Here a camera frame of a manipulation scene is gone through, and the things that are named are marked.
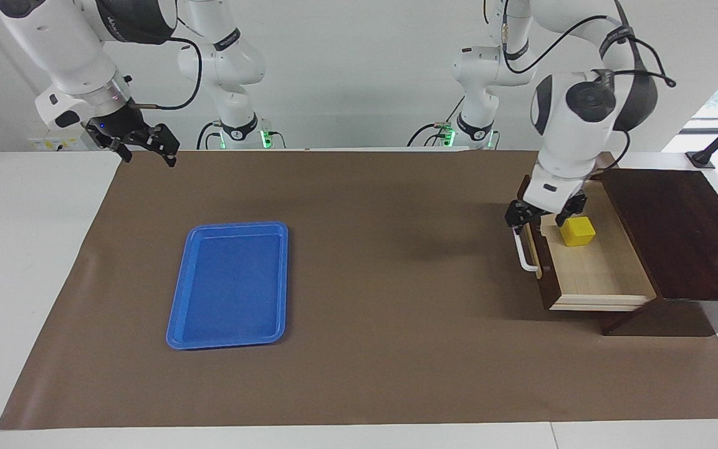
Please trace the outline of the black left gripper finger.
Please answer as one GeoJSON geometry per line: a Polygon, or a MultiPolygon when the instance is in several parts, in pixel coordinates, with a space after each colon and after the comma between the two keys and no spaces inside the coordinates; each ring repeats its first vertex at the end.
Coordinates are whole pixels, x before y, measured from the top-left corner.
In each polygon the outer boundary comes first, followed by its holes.
{"type": "Polygon", "coordinates": [[[575,196],[570,197],[566,202],[566,205],[562,208],[561,212],[555,217],[556,225],[561,228],[564,226],[567,219],[572,216],[579,215],[583,212],[586,207],[587,196],[584,191],[579,191],[575,196]]]}
{"type": "Polygon", "coordinates": [[[529,223],[547,214],[546,210],[533,206],[526,201],[515,199],[508,205],[505,221],[507,227],[511,228],[515,234],[521,234],[529,223]]]}

